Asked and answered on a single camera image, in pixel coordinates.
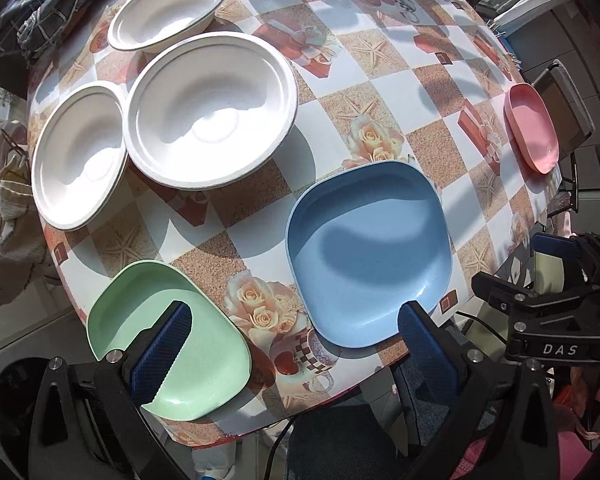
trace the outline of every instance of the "white paper plate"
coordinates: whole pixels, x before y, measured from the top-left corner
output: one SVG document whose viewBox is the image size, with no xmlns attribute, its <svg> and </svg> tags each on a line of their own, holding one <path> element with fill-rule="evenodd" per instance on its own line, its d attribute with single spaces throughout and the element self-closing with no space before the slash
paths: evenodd
<svg viewBox="0 0 600 480">
<path fill-rule="evenodd" d="M 247 34 L 210 32 L 142 71 L 125 111 L 126 148 L 160 184 L 219 187 L 266 162 L 297 110 L 296 79 L 279 51 Z"/>
<path fill-rule="evenodd" d="M 129 0 L 109 25 L 107 41 L 117 50 L 155 54 L 203 32 L 223 0 Z"/>
<path fill-rule="evenodd" d="M 126 162 L 125 93 L 99 81 L 81 86 L 48 118 L 33 155 L 38 211 L 58 229 L 84 226 L 102 209 Z"/>
</svg>

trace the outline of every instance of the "rose print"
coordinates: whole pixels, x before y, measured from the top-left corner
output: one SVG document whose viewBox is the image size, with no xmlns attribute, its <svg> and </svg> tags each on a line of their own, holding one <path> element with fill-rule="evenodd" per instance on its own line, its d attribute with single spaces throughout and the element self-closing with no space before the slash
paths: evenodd
<svg viewBox="0 0 600 480">
<path fill-rule="evenodd" d="M 227 282 L 224 304 L 229 319 L 265 352 L 277 334 L 289 333 L 304 307 L 293 290 L 265 282 L 245 270 Z"/>
<path fill-rule="evenodd" d="M 393 128 L 385 128 L 369 115 L 356 117 L 351 121 L 351 130 L 347 135 L 347 147 L 354 158 L 344 160 L 346 169 L 362 166 L 368 162 L 380 160 L 402 160 L 413 162 L 412 155 L 401 157 L 404 136 Z"/>
<path fill-rule="evenodd" d="M 493 118 L 483 118 L 478 110 L 465 99 L 458 116 L 458 126 L 467 134 L 485 162 L 500 175 L 500 157 L 502 156 L 502 143 L 493 124 Z"/>
<path fill-rule="evenodd" d="M 333 34 L 293 20 L 267 20 L 253 33 L 316 77 L 326 78 L 342 46 Z"/>
</svg>

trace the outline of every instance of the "towel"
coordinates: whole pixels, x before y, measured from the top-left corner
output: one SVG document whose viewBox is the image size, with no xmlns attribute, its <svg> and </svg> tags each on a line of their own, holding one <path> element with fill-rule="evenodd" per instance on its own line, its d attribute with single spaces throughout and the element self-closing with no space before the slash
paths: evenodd
<svg viewBox="0 0 600 480">
<path fill-rule="evenodd" d="M 26 130 L 16 121 L 0 122 L 0 133 L 11 140 Z M 13 301 L 46 269 L 45 237 L 30 185 L 29 161 L 18 149 L 9 152 L 0 134 L 0 306 Z"/>
</svg>

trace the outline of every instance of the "table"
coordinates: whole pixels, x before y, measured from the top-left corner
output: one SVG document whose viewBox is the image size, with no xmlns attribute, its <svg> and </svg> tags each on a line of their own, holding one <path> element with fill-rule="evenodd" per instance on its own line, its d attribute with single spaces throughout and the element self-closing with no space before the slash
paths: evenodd
<svg viewBox="0 0 600 480">
<path fill-rule="evenodd" d="M 107 27 L 125 1 L 94 4 L 60 49 L 32 69 L 32 150 L 69 92 L 94 80 L 129 90 L 149 61 L 107 44 Z M 90 224 L 74 232 L 44 226 L 83 322 L 123 267 L 149 258 L 185 272 L 247 336 L 248 387 L 200 420 L 162 421 L 191 447 L 317 406 L 407 352 L 398 336 L 358 350 L 325 348 L 316 337 L 284 248 L 289 212 L 316 180 L 387 158 L 431 179 L 453 252 L 451 281 L 432 315 L 437 323 L 472 296 L 476 272 L 501 266 L 560 182 L 558 170 L 539 176 L 522 161 L 503 117 L 504 92 L 522 79 L 464 0 L 225 0 L 210 30 L 254 34 L 292 61 L 298 117 L 272 159 L 209 192 L 160 186 L 128 163 Z"/>
</svg>

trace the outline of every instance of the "pink object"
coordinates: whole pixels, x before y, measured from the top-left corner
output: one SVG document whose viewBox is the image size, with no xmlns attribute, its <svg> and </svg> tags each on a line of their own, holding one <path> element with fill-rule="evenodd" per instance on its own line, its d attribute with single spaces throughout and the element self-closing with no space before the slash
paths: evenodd
<svg viewBox="0 0 600 480">
<path fill-rule="evenodd" d="M 558 137 L 540 94 L 528 83 L 513 85 L 504 111 L 526 163 L 539 173 L 549 173 L 558 163 Z"/>
<path fill-rule="evenodd" d="M 466 449 L 449 480 L 462 478 L 474 469 L 484 449 L 484 444 L 486 444 L 486 439 L 481 438 Z M 592 455 L 592 452 L 584 447 L 578 436 L 571 431 L 558 432 L 558 452 L 560 453 L 560 480 L 576 478 Z"/>
</svg>

